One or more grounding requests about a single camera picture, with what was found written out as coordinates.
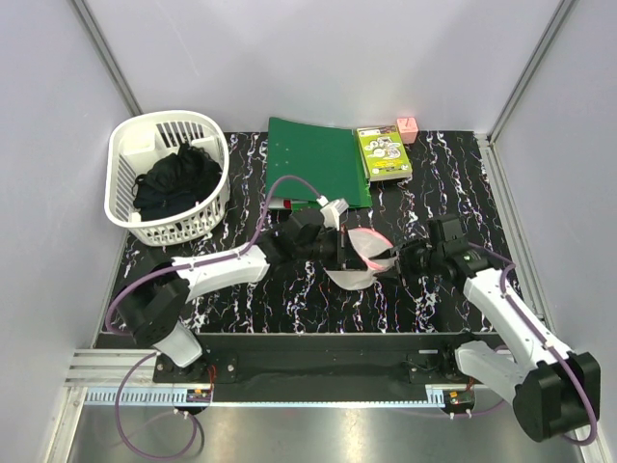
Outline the white mesh laundry bag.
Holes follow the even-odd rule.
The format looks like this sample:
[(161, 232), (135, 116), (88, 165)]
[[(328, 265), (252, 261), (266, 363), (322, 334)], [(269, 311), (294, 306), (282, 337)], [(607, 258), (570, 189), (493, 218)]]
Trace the white mesh laundry bag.
[(393, 244), (371, 228), (346, 229), (336, 233), (335, 251), (322, 261), (329, 278), (345, 290), (372, 286), (377, 275), (394, 265)]

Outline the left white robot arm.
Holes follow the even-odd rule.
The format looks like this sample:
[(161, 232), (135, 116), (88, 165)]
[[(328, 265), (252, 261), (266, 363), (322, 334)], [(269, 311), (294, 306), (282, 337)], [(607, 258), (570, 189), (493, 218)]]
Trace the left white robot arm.
[(228, 286), (256, 284), (290, 262), (317, 262), (345, 290), (371, 286), (368, 259), (355, 249), (359, 231), (346, 230), (315, 208), (295, 212), (259, 237), (229, 251), (154, 265), (119, 294), (117, 310), (129, 336), (142, 348), (167, 356), (189, 382), (207, 373), (201, 344), (179, 320), (191, 300)]

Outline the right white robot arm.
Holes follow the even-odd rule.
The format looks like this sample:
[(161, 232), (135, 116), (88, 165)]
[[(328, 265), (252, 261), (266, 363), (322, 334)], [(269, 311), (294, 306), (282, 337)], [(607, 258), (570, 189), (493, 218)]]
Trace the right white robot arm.
[(447, 214), (428, 222), (429, 235), (382, 251), (383, 260), (401, 281), (439, 276), (491, 322), (511, 355), (496, 353), (481, 340), (462, 342), (438, 358), (443, 379), (471, 377), (511, 405), (524, 433), (535, 442), (561, 436), (586, 447), (598, 437), (601, 367), (588, 352), (577, 354), (525, 304), (507, 280), (516, 267), (472, 243), (460, 219)]

